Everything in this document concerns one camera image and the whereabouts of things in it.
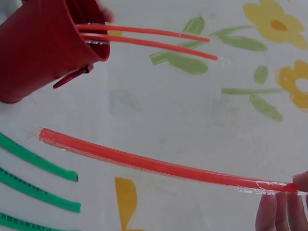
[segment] person's hand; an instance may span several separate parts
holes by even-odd
[[[300,191],[308,192],[308,172],[294,176],[293,183]],[[256,231],[308,231],[301,196],[263,195],[257,211]]]
[[[108,23],[112,23],[115,20],[115,14],[113,13],[112,10],[110,10],[105,4],[99,3],[99,6],[101,8],[101,11],[103,13],[104,19]]]

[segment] cup handle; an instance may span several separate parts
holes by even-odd
[[[91,70],[93,70],[94,66],[93,64],[87,66],[87,67],[83,67],[77,71],[74,71],[73,73],[70,73],[66,76],[64,76],[59,82],[57,82],[53,88],[59,88],[60,86],[63,86],[65,83],[68,83],[69,81],[72,81],[74,78],[82,75],[82,74],[86,74],[89,73]]]

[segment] orange straw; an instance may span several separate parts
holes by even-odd
[[[165,35],[165,36],[171,36],[171,37],[193,39],[193,40],[202,41],[202,42],[210,41],[210,39],[200,37],[200,36],[182,34],[182,33],[165,31],[165,30],[156,30],[156,29],[136,28],[136,27],[127,27],[127,26],[110,26],[110,25],[103,25],[103,24],[80,24],[80,25],[76,25],[76,27],[80,32],[90,32],[90,31],[91,32],[94,32],[94,31],[102,32],[102,31],[108,31],[108,30],[116,30],[116,31],[153,34],[153,35]]]
[[[82,141],[46,128],[43,128],[40,132],[39,139],[44,143],[65,149],[79,155],[124,167],[134,168],[137,170],[158,173],[169,177],[177,177],[234,187],[243,187],[259,191],[269,190],[276,192],[299,192],[295,185],[292,183],[239,177],[192,167],[175,165],[172,163],[154,160],[151,158],[130,154],[103,147],[94,143]]]
[[[142,46],[148,46],[148,47],[156,47],[156,48],[166,49],[170,51],[192,54],[192,55],[200,56],[206,59],[218,60],[218,57],[212,54],[207,54],[207,53],[203,53],[200,51],[187,49],[185,47],[165,44],[161,42],[147,41],[147,40],[136,39],[136,38],[111,36],[111,35],[93,34],[93,33],[81,33],[81,35],[85,40],[130,43],[130,44],[136,44],[136,45],[142,45]]]

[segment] green straw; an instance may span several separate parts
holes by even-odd
[[[45,190],[42,190],[28,182],[18,178],[17,176],[9,173],[0,167],[0,182],[6,184],[13,189],[16,189],[28,196],[34,197],[38,200],[44,201],[59,208],[80,213],[81,204],[77,202],[68,201],[59,196],[51,194]]]
[[[0,225],[19,231],[64,231],[33,224],[0,212]]]
[[[43,159],[42,157],[36,155],[35,153],[27,150],[21,145],[15,143],[10,138],[6,137],[0,133],[0,147],[6,151],[12,153],[13,155],[31,163],[47,172],[50,172],[54,175],[62,177],[67,180],[78,181],[78,174],[74,171],[69,171],[64,168],[61,168],[48,160]]]

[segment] red plastic cup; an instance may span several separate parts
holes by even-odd
[[[110,46],[86,44],[75,28],[86,23],[105,24],[96,0],[28,0],[11,15],[0,25],[0,101],[16,103],[106,61]]]

